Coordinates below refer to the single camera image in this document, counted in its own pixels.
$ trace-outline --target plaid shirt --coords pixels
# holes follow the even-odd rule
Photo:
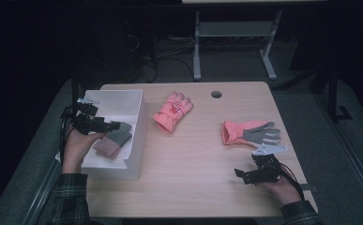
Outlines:
[[[90,224],[86,185],[87,174],[61,174],[48,224]],[[323,224],[308,201],[286,204],[280,210],[287,225]]]

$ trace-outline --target pink glove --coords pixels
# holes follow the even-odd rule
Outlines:
[[[221,135],[224,144],[243,143],[258,147],[262,143],[276,144],[280,142],[280,130],[272,129],[274,122],[252,120],[243,124],[225,121]]]
[[[173,133],[176,123],[192,108],[193,104],[189,97],[185,98],[182,93],[172,92],[153,118],[157,122],[158,129],[165,133]]]

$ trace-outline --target gray carpet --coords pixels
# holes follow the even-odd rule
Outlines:
[[[258,54],[263,44],[262,40],[244,40],[232,44],[227,42],[225,47],[216,46],[215,52],[213,49],[206,50],[203,47],[202,82],[264,81],[270,86],[277,86],[301,73],[288,69],[296,41],[277,41],[270,58],[279,77],[276,81],[270,81],[266,77],[264,65]],[[173,42],[163,41],[158,43],[157,49],[159,53],[165,53],[175,46]],[[191,52],[179,53],[170,58],[172,59],[159,61],[158,77],[154,83],[193,82],[189,70],[192,62]],[[155,74],[151,67],[144,67],[144,71],[149,77]],[[333,124],[323,106],[326,91],[319,96],[310,93],[308,88],[310,81],[311,78],[306,79],[286,91],[273,91],[274,99],[304,173],[310,185],[317,188],[313,196],[319,207],[320,217],[325,224],[363,224],[363,187],[355,174],[353,164],[347,157],[345,143],[340,141],[338,132],[340,129],[345,134],[363,164],[363,109],[351,88],[340,82],[338,103],[346,107],[353,120]],[[137,83],[145,83],[144,77]],[[65,107],[70,98],[69,83],[66,83],[54,100],[42,127],[0,201],[0,224],[22,224],[27,213],[27,205],[33,200],[34,190],[38,189],[45,171],[50,166],[50,159],[56,152],[55,137],[58,137],[58,127],[54,124],[59,123],[57,114],[62,112],[61,108]],[[41,146],[48,145],[43,141],[47,137],[53,137],[50,141],[52,147],[49,147],[50,150],[41,149]],[[12,203],[21,198],[20,195],[24,201],[13,205]],[[47,222],[52,209],[53,199],[50,198],[38,224]],[[118,218],[94,218],[94,220],[105,224],[119,222]],[[256,218],[256,220],[260,225],[283,223],[281,217]]]

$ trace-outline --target person's left hand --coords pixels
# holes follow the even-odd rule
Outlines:
[[[107,133],[83,135],[72,125],[69,126],[69,130],[64,150],[62,173],[81,173],[83,159],[87,155],[88,150],[90,150],[96,140],[105,137]]]

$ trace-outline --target hand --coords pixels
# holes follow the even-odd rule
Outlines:
[[[281,166],[281,168],[289,174],[284,166]],[[263,182],[258,185],[268,189],[282,205],[301,201],[298,191],[284,176],[276,183]]]
[[[62,173],[81,173],[82,163],[91,145],[103,137],[106,133],[95,133],[83,135],[72,125],[69,126],[69,134],[64,150],[64,162],[62,164]]]

